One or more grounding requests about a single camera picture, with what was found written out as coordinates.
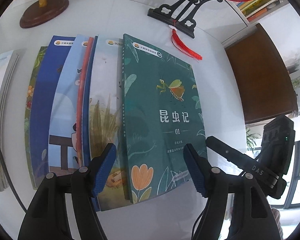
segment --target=white table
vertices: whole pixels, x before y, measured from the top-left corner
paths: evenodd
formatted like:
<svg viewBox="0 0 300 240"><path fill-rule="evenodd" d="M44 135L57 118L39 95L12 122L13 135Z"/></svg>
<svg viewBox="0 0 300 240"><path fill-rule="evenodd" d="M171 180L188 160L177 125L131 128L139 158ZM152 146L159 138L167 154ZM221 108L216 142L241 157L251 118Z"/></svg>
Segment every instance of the white table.
<svg viewBox="0 0 300 240"><path fill-rule="evenodd" d="M171 29L147 16L149 6L130 0L69 0L68 9L55 19L31 29L21 29L19 20L29 3L10 6L0 19L0 53L25 49L10 83L4 113L3 153L12 182L27 207L35 193L29 177L24 145L26 93L39 48L53 35L122 37L124 33L149 42L193 66L206 129L231 147L245 151L244 117L239 91L226 53L219 41L199 28L195 39L180 38L203 56L198 62L179 52L170 41ZM211 165L224 170L224 159L208 151ZM67 204L71 196L67 195ZM109 240L189 239L194 220L205 200L193 183L136 205L99 212ZM0 192L0 223L17 239L24 212L10 188ZM68 211L74 239L79 239L73 211Z"/></svg>

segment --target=dark blue book spine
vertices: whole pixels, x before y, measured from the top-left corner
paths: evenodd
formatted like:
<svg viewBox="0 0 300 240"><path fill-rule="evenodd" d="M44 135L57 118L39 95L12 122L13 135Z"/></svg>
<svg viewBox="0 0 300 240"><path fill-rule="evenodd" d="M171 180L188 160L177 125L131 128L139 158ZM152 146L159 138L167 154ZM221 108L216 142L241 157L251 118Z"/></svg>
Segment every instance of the dark blue book spine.
<svg viewBox="0 0 300 240"><path fill-rule="evenodd" d="M49 172L49 126L60 73L74 37L53 36L42 60L31 105L30 155L34 183L38 187Z"/></svg>
<svg viewBox="0 0 300 240"><path fill-rule="evenodd" d="M94 53L96 50L98 36L95 36L92 50L89 58L86 83L84 86L84 95L83 95L83 107L82 107L82 149L83 149L83 163L85 166L88 166L91 157L90 157L90 145L89 145L89 99L90 99L90 83L91 83L91 72L92 72L92 63L94 59Z"/></svg>

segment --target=orange flower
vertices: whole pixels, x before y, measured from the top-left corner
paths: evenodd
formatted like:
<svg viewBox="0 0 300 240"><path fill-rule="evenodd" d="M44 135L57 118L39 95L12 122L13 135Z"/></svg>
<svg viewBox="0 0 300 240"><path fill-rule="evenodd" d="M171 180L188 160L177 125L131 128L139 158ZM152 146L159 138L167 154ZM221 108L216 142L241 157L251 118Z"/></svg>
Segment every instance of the orange flower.
<svg viewBox="0 0 300 240"><path fill-rule="evenodd" d="M146 164L142 164L140 168L133 166L131 169L131 179L136 190L143 190L149 186L153 177L153 168Z"/></svg>
<svg viewBox="0 0 300 240"><path fill-rule="evenodd" d="M33 97L34 88L32 86L28 86L28 95L27 97Z"/></svg>

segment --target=metal bolt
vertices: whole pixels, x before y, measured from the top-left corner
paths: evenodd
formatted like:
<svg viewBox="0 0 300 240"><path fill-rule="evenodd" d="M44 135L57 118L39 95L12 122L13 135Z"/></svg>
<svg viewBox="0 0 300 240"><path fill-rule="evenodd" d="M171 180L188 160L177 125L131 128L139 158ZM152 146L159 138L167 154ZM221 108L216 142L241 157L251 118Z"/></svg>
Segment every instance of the metal bolt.
<svg viewBox="0 0 300 240"><path fill-rule="evenodd" d="M213 173L220 173L220 169L217 168L217 167L213 167L213 168L211 169L211 171L212 171Z"/></svg>
<svg viewBox="0 0 300 240"><path fill-rule="evenodd" d="M88 170L88 167L82 166L82 167L79 169L79 172L85 173L85 172L87 172L87 170Z"/></svg>
<svg viewBox="0 0 300 240"><path fill-rule="evenodd" d="M47 179L52 179L54 176L54 173L53 172L49 172L47 175L46 175L46 178Z"/></svg>
<svg viewBox="0 0 300 240"><path fill-rule="evenodd" d="M246 173L245 176L247 179L253 179L253 175L251 173Z"/></svg>

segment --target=red tassel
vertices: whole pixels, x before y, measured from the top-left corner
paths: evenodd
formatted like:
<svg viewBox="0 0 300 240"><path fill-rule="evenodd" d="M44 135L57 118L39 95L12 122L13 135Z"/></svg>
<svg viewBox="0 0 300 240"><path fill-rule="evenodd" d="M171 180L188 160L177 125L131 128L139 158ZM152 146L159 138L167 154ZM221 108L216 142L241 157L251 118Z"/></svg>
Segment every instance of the red tassel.
<svg viewBox="0 0 300 240"><path fill-rule="evenodd" d="M172 44L180 50L182 53L188 55L191 58L195 58L197 60L202 60L202 57L196 53L195 51L189 49L183 42L180 40L177 31L175 29L172 29L172 36L171 36L171 42Z"/></svg>

